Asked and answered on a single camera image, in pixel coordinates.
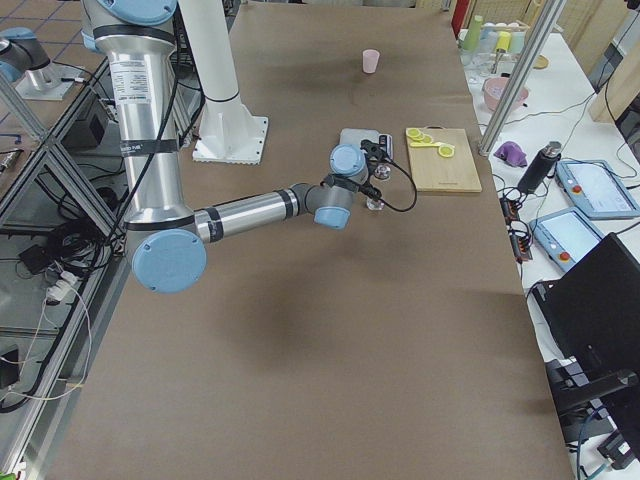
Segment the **blue joint cap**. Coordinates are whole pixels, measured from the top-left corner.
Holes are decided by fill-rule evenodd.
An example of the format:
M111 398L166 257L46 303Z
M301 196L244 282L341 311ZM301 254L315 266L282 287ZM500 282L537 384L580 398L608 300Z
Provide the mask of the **blue joint cap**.
M206 264L200 237L174 228L149 235L136 249L131 268L149 290L176 293L196 283Z
M122 21L143 27L154 27L169 20L178 0L98 0L112 15Z
M96 45L96 39L91 35L82 32L82 43L84 43L84 48L87 50L91 50L94 53L102 53Z
M314 222L335 230L342 230L347 226L351 212L342 207L320 207L316 210Z
M0 73L11 83L15 82L22 76L20 70L18 70L13 65L2 61L0 61Z
M36 34L26 27L13 27L0 32L0 37L7 40L35 40Z
M364 152L355 145L343 143L331 151L329 157L333 173L350 177L362 171L367 162Z

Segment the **warning label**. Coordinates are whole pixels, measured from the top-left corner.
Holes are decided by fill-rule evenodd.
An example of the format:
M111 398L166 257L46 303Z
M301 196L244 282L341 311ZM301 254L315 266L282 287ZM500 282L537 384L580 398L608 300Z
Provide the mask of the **warning label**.
M113 62L111 77L117 105L151 103L149 79L144 60Z

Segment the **purple cloth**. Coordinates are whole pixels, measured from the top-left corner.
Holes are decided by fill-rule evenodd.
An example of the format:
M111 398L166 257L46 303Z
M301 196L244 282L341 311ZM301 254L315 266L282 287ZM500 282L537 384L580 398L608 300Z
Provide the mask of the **purple cloth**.
M504 160L512 167L526 167L527 154L522 151L520 145L515 142L505 142L496 152L494 157Z

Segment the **black monitor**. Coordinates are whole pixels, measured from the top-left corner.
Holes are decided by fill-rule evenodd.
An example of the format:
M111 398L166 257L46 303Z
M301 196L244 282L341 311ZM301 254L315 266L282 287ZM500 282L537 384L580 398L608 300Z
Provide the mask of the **black monitor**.
M589 380L622 369L640 375L640 264L615 234L554 282L544 303L562 353L574 356ZM601 400L640 458L640 386Z

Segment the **white electrical adapter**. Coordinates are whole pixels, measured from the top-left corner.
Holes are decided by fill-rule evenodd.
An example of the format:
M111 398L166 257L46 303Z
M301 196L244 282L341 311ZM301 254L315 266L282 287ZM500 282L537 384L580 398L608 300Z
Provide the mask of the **white electrical adapter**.
M57 305L62 302L76 283L78 283L78 277L64 270L55 285L47 288L47 303Z

